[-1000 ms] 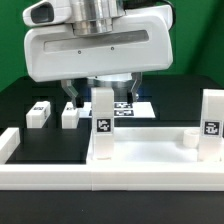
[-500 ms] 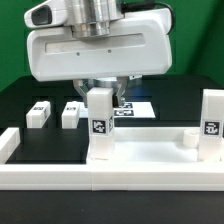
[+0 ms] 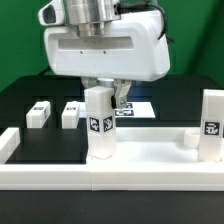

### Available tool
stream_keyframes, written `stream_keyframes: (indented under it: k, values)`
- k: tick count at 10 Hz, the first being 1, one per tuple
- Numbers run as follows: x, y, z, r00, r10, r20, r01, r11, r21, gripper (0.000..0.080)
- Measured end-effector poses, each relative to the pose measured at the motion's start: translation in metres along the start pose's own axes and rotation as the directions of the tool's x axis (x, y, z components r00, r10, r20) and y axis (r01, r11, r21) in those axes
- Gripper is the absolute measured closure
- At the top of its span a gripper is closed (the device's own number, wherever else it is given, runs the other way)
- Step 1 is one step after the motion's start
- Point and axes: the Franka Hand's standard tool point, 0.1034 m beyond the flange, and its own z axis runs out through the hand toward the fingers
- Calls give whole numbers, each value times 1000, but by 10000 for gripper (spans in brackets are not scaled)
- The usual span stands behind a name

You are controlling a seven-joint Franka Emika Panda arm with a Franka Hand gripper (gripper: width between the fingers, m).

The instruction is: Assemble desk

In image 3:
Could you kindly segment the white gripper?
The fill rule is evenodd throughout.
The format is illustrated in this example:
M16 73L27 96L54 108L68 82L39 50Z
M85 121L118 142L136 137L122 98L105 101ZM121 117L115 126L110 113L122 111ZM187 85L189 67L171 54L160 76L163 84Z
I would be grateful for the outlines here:
M79 37L69 26L45 30L49 65L57 75L82 77L85 89L96 78L113 78L112 108L127 106L129 80L155 81L170 69L166 37L159 11L129 13L105 25L101 37Z

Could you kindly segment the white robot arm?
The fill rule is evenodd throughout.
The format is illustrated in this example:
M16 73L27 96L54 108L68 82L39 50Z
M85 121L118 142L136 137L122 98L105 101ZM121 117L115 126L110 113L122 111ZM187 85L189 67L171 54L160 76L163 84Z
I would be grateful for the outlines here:
M91 88L112 79L112 105L123 108L133 80L155 81L170 69L165 12L155 2L52 0L38 12L49 66Z

